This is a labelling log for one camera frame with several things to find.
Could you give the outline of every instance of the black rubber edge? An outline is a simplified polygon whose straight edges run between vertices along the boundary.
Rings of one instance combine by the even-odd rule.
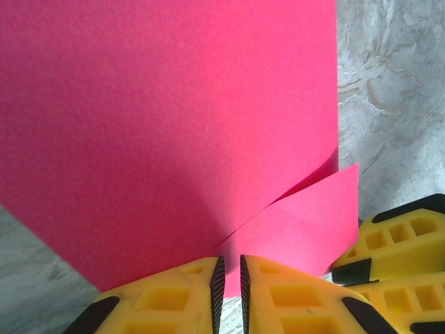
[[[94,334],[119,301],[112,296],[90,304],[63,334]]]
[[[241,301],[243,306],[243,329],[244,334],[249,333],[250,321],[250,274],[248,262],[245,255],[240,256],[241,270]]]
[[[219,334],[225,289],[225,261],[223,256],[220,256],[218,260],[216,260],[215,269],[213,270],[209,286],[211,325],[213,334]]]
[[[345,264],[332,270],[332,282],[342,285],[369,283],[372,259]]]
[[[373,218],[372,222],[381,223],[418,209],[427,209],[445,214],[445,195],[443,193],[435,193],[434,195],[421,198],[420,200],[415,200],[414,202],[401,205],[400,207],[395,207],[394,209],[378,214]]]
[[[378,282],[380,282],[380,280],[372,280],[371,282],[367,282],[367,283],[345,284],[344,287],[356,287],[357,285],[368,285],[368,284],[378,283]]]
[[[371,304],[353,297],[344,297],[341,301],[367,334],[398,334]]]
[[[414,334],[444,334],[445,321],[414,322],[410,330]]]

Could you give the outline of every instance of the rectangular hole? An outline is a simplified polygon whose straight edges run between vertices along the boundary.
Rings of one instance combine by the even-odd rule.
[[[338,324],[331,317],[282,317],[284,334],[340,334]]]
[[[412,229],[416,233],[416,236],[428,234],[437,230],[436,222],[431,218],[419,217],[410,221]]]
[[[317,307],[323,306],[316,290],[310,285],[275,285],[270,287],[276,307]]]
[[[366,235],[364,240],[370,251],[388,246],[385,236],[381,230]]]
[[[168,322],[132,322],[127,324],[125,334],[175,334],[178,325]]]
[[[443,307],[440,303],[439,296],[432,285],[423,285],[415,287],[417,300],[420,307],[424,311],[441,310]]]
[[[410,238],[408,230],[403,224],[391,226],[389,228],[389,233],[391,235],[392,241],[394,241],[395,244],[408,240]]]
[[[384,293],[388,311],[397,313],[412,312],[412,304],[406,289],[391,289]]]
[[[137,310],[182,311],[187,304],[190,290],[181,287],[157,287],[144,293],[137,302]]]
[[[261,266],[259,266],[259,270],[262,273],[279,273],[280,272],[280,270],[278,268],[273,267],[268,264],[262,264]]]
[[[202,273],[202,270],[204,270],[204,267],[202,265],[195,265],[182,269],[182,272],[194,274],[194,273]]]

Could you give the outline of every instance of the paper cut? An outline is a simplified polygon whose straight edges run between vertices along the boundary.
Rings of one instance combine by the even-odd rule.
[[[0,202],[100,290],[338,170],[334,1],[7,0],[0,21]]]
[[[358,239],[358,165],[265,208],[217,253],[226,256],[225,296],[239,296],[239,254],[322,276]]]

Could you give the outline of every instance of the pink paper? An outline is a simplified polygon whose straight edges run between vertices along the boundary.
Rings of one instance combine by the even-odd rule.
[[[334,1],[1,8],[0,202],[102,290],[337,171]]]
[[[226,256],[225,296],[240,295],[239,255],[259,255],[322,276],[358,238],[358,165],[265,208],[216,251]]]

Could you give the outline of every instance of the marble countertop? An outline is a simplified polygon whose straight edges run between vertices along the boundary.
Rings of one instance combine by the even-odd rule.
[[[445,192],[443,1],[337,1],[341,167],[361,164],[362,218]],[[0,333],[61,333],[98,295],[0,209]],[[221,333],[242,333],[227,299]]]

